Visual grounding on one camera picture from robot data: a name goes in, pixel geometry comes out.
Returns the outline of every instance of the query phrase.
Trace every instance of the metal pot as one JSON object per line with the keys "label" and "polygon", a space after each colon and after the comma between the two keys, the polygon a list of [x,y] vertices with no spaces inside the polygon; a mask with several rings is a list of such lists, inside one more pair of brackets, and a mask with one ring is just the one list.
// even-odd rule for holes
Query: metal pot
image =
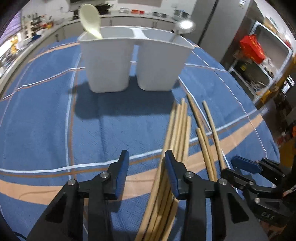
{"label": "metal pot", "polygon": [[183,11],[183,10],[175,10],[174,11],[174,19],[176,20],[176,21],[179,21],[180,19],[187,19],[187,18],[189,18],[190,17],[190,14],[189,13],[187,13],[187,12],[185,12],[185,11]]}
{"label": "metal pot", "polygon": [[98,9],[100,14],[106,14],[108,9],[113,7],[113,6],[114,6],[114,4],[109,5],[109,4],[106,4],[106,3],[101,3],[101,4],[96,5],[96,8]]}
{"label": "metal pot", "polygon": [[153,16],[160,17],[160,18],[167,18],[167,14],[160,13],[160,12],[152,12]]}

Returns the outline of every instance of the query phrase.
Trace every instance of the bundle of chopsticks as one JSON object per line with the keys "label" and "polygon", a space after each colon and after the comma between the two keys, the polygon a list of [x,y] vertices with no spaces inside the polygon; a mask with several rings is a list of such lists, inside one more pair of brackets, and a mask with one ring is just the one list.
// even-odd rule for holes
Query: bundle of chopsticks
{"label": "bundle of chopsticks", "polygon": [[[217,181],[217,172],[213,155],[210,150],[204,126],[198,116],[197,106],[190,95],[187,95],[187,98],[198,125],[197,135],[205,159],[209,179]],[[215,125],[206,102],[203,102],[203,105],[212,129],[218,158],[221,163],[221,169],[223,169],[222,163],[224,164],[224,160]],[[181,104],[174,102],[170,113],[169,125],[160,163],[156,172],[146,211],[135,241],[166,241],[168,239],[177,213],[179,201],[174,198],[170,189],[170,182],[165,170],[163,157],[166,150],[171,149],[176,160],[185,163],[188,158],[190,132],[191,117],[187,116],[187,103],[185,102],[185,99],[182,98]]]}

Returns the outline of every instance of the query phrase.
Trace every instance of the refrigerator door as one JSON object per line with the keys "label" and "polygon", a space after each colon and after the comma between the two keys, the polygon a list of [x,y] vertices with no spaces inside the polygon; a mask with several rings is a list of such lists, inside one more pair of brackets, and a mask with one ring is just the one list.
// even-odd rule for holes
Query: refrigerator door
{"label": "refrigerator door", "polygon": [[184,34],[183,37],[198,43],[205,25],[210,17],[216,0],[197,0],[191,14],[191,20],[195,22],[196,29],[192,33]]}
{"label": "refrigerator door", "polygon": [[220,62],[246,15],[250,0],[219,0],[200,47]]}

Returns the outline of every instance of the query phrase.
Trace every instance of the blue cloth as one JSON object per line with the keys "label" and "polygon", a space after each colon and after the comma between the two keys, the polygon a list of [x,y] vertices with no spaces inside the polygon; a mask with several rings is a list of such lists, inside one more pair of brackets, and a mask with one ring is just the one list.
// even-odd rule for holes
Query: blue cloth
{"label": "blue cloth", "polygon": [[[42,52],[76,40],[72,38],[51,44]],[[136,61],[137,49],[136,46],[133,61]],[[74,45],[39,56],[28,63],[5,91],[0,101],[0,118],[3,119],[0,125],[1,180],[21,185],[63,186],[69,178],[91,179],[107,169],[109,161],[118,159],[123,149],[127,149],[131,157],[161,149],[172,103],[174,100],[180,103],[181,98],[186,98],[182,82],[199,106],[203,100],[207,101],[215,125],[223,130],[219,133],[220,139],[231,136],[249,123],[246,114],[251,120],[259,115],[235,79],[198,47],[187,60],[195,66],[185,65],[179,75],[181,80],[168,92],[140,89],[136,81],[136,65],[132,64],[126,90],[93,93],[88,87],[85,70],[79,69],[84,67],[80,53],[79,45]],[[193,117],[190,108],[188,115]],[[193,118],[191,139],[196,137],[196,127]],[[265,122],[262,121],[256,130],[258,135],[251,132],[226,153],[227,160],[235,155],[250,160],[265,157],[259,136],[267,157],[279,161],[278,149]],[[199,151],[198,143],[192,141],[189,155]],[[158,163],[159,152],[147,153],[144,159],[134,157],[130,160],[128,176],[155,169]],[[78,164],[80,166],[74,169],[69,168]],[[208,178],[205,169],[198,174]],[[270,185],[259,175],[254,178],[259,185]],[[149,194],[144,194],[108,204],[115,240],[134,239],[148,198]],[[30,203],[0,194],[4,217],[13,231],[24,236],[46,208],[38,203],[38,200]],[[179,203],[169,240],[180,239],[185,205],[185,201]],[[206,208],[207,238],[210,240],[209,200]]]}

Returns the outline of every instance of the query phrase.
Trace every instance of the metal ladle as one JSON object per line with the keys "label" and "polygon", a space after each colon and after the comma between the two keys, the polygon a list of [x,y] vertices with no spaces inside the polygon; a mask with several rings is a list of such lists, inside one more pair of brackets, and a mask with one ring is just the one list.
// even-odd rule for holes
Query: metal ladle
{"label": "metal ladle", "polygon": [[175,23],[173,28],[174,36],[170,39],[173,42],[175,38],[180,34],[188,34],[195,30],[195,23],[190,19],[183,19]]}

